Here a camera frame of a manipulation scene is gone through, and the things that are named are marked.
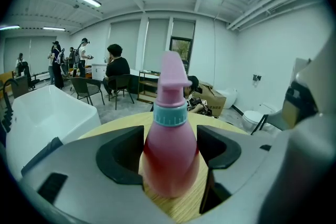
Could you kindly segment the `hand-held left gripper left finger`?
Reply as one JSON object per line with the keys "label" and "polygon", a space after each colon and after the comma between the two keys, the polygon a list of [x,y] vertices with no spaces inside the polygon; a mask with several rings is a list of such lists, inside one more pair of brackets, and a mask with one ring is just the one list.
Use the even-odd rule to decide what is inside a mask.
{"label": "hand-held left gripper left finger", "polygon": [[143,145],[143,126],[70,142],[31,168],[20,187],[54,224],[174,224],[144,192]]}

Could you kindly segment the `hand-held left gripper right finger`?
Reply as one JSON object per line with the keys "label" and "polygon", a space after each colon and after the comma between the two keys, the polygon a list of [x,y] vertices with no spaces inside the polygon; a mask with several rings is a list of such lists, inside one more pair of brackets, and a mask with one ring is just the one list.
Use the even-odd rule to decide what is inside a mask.
{"label": "hand-held left gripper right finger", "polygon": [[190,224],[283,224],[321,176],[321,137],[304,124],[275,139],[197,127],[208,167]]}

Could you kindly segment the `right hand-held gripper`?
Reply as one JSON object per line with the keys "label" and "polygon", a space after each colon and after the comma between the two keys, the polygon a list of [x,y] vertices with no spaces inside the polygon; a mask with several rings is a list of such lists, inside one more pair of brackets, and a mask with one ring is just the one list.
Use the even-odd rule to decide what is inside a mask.
{"label": "right hand-held gripper", "polygon": [[295,75],[281,114],[290,128],[315,115],[336,116],[336,38]]}

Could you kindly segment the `pink pump bottle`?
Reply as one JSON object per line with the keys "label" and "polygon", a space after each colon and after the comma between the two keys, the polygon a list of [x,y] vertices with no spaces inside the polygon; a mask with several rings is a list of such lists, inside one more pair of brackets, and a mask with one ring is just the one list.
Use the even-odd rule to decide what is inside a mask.
{"label": "pink pump bottle", "polygon": [[144,142],[142,168],[148,186],[166,198],[184,195],[199,170],[199,150],[184,97],[184,89],[191,84],[180,55],[165,52],[153,104],[153,122]]}

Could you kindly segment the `round wooden table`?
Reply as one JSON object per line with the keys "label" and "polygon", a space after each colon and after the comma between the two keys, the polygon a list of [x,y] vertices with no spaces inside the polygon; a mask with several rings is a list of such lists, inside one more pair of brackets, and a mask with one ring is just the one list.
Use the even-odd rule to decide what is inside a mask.
{"label": "round wooden table", "polygon": [[[198,125],[208,125],[216,128],[228,130],[231,132],[247,134],[243,129],[235,127],[229,123],[223,122],[219,119],[210,118],[208,116],[203,116],[200,114],[190,113],[188,115],[188,121],[193,129],[193,132],[197,132]],[[82,135],[80,138],[88,138],[91,136],[100,135],[102,133],[123,129],[132,126],[143,125],[144,126],[144,137],[147,137],[149,128],[153,122],[153,113],[144,112],[135,115],[129,115],[120,119],[110,121],[93,130]],[[148,186],[144,183],[145,194],[169,217],[171,217],[176,223],[183,223],[189,220],[195,219],[200,216],[199,208],[201,205],[201,200],[203,198],[203,193],[206,186],[208,168],[202,156],[199,157],[199,171],[197,174],[196,181],[193,186],[189,189],[187,193],[178,198],[164,198],[155,194]]]}

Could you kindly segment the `white bathtub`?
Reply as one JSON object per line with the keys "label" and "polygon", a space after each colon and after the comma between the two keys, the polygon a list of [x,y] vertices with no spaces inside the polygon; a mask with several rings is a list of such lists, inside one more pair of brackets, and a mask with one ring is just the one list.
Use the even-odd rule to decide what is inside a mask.
{"label": "white bathtub", "polygon": [[16,98],[6,136],[8,168],[16,181],[22,169],[53,139],[63,144],[100,126],[97,109],[55,86],[46,86]]}

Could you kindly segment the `white egg-shaped toilet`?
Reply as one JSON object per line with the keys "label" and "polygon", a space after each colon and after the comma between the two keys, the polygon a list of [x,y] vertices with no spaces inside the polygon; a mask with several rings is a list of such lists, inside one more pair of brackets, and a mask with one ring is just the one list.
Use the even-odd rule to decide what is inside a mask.
{"label": "white egg-shaped toilet", "polygon": [[238,92],[234,88],[228,88],[225,90],[217,90],[217,92],[226,98],[224,109],[231,108],[232,105],[235,103],[237,96],[238,96]]}

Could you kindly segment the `large cardboard box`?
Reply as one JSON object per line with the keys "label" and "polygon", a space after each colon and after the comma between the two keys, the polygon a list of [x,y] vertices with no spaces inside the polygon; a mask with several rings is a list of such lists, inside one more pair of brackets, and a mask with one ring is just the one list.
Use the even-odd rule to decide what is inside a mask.
{"label": "large cardboard box", "polygon": [[211,84],[200,81],[197,91],[193,93],[193,96],[206,100],[207,105],[212,110],[213,116],[219,117],[221,115],[226,98],[216,91]]}

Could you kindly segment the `dark wicker chair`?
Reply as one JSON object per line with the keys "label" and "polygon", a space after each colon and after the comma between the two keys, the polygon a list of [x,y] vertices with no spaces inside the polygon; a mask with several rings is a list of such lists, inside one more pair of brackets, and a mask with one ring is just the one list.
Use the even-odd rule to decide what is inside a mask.
{"label": "dark wicker chair", "polygon": [[102,103],[105,105],[101,90],[101,81],[82,77],[74,77],[70,79],[72,86],[77,94],[77,99],[86,99],[88,104],[93,105],[91,96],[100,94]]}
{"label": "dark wicker chair", "polygon": [[108,88],[111,90],[111,93],[115,93],[116,97],[115,100],[115,110],[117,109],[117,102],[118,98],[117,95],[120,91],[122,91],[123,96],[124,93],[127,92],[131,98],[132,103],[134,104],[133,97],[130,93],[130,82],[131,82],[131,75],[130,74],[123,74],[119,76],[111,76],[107,78]]}

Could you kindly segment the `white cabinet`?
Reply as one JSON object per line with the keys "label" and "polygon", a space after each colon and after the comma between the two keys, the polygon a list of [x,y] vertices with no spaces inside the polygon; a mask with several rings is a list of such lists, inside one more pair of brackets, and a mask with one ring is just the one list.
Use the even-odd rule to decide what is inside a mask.
{"label": "white cabinet", "polygon": [[106,77],[106,63],[93,63],[91,65],[92,79],[102,81]]}

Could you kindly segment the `black bathtub faucet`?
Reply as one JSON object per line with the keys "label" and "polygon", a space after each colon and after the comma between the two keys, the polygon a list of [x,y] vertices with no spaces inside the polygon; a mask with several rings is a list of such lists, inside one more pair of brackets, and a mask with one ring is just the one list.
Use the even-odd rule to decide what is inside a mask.
{"label": "black bathtub faucet", "polygon": [[18,85],[16,80],[13,79],[13,78],[10,78],[10,79],[6,80],[5,82],[0,80],[0,90],[1,90],[1,93],[3,94],[5,104],[6,104],[6,110],[4,112],[4,119],[2,120],[2,124],[3,124],[3,127],[5,128],[6,133],[9,133],[10,130],[11,130],[10,126],[12,124],[11,120],[12,120],[12,116],[13,116],[13,109],[12,109],[11,103],[9,101],[9,97],[7,95],[7,92],[6,92],[6,87],[8,85],[12,84],[12,83],[16,86]]}

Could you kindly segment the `black office chair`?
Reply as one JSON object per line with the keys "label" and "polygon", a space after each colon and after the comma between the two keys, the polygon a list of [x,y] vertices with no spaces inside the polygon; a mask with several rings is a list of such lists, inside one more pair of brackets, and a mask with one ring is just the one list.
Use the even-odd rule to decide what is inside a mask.
{"label": "black office chair", "polygon": [[35,89],[36,84],[40,82],[39,79],[32,79],[31,78],[31,74],[30,74],[30,69],[28,66],[28,63],[23,61],[19,64],[18,66],[18,72],[22,75],[22,76],[26,76],[27,77],[27,81],[28,81],[28,87],[31,88],[32,90]]}

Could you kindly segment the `dark framed window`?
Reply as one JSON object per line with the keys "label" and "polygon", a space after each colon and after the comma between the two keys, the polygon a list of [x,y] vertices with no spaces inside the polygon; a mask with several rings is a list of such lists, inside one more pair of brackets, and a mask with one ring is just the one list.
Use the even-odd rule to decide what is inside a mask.
{"label": "dark framed window", "polygon": [[192,39],[174,36],[171,37],[170,51],[175,51],[180,55],[186,73],[188,73],[190,67],[192,47]]}

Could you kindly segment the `wooden frame shelf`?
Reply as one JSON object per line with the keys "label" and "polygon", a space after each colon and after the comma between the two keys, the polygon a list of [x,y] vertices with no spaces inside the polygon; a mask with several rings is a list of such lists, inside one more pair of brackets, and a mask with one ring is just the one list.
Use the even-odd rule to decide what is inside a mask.
{"label": "wooden frame shelf", "polygon": [[160,73],[153,71],[140,71],[138,79],[137,100],[145,103],[153,103],[157,97],[158,79]]}

